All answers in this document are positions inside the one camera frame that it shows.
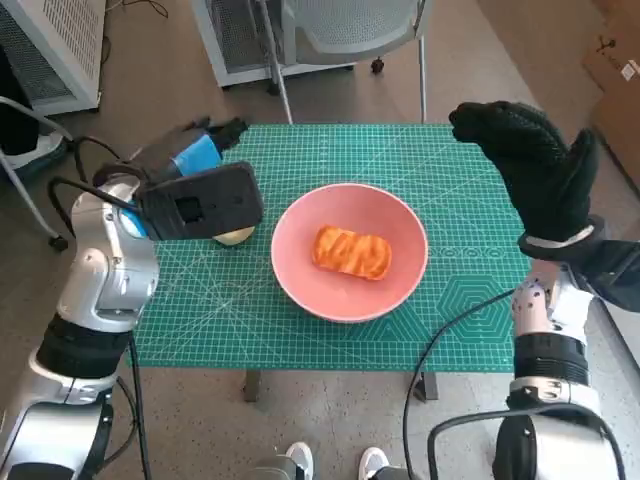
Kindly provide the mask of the left bare black robot hand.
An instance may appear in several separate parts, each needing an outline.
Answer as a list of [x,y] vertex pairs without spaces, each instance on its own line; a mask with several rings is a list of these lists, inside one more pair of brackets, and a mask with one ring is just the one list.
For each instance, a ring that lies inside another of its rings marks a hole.
[[199,174],[218,167],[248,123],[238,117],[214,124],[208,116],[177,126],[139,148],[128,163],[153,183]]

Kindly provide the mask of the right black gloved robot hand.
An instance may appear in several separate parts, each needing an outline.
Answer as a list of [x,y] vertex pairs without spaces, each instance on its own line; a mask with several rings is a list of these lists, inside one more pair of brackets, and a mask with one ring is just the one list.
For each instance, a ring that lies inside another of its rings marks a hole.
[[565,243],[588,228],[597,141],[584,128],[567,145],[544,112],[524,103],[464,102],[449,114],[454,138],[497,168],[525,233]]

